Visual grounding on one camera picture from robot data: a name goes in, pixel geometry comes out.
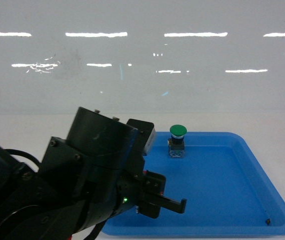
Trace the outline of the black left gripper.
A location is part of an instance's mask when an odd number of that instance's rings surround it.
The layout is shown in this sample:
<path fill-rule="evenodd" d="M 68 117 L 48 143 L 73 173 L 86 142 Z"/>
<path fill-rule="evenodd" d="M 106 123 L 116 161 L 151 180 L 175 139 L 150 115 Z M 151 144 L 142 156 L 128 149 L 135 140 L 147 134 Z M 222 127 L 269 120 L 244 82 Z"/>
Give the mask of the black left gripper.
<path fill-rule="evenodd" d="M 166 177 L 144 170 L 144 166 L 143 154 L 135 150 L 131 151 L 116 185 L 116 214 L 122 214 L 135 206 L 140 214 L 152 219 L 159 216 L 160 207 L 183 214 L 187 199 L 177 201 L 163 196 Z"/>

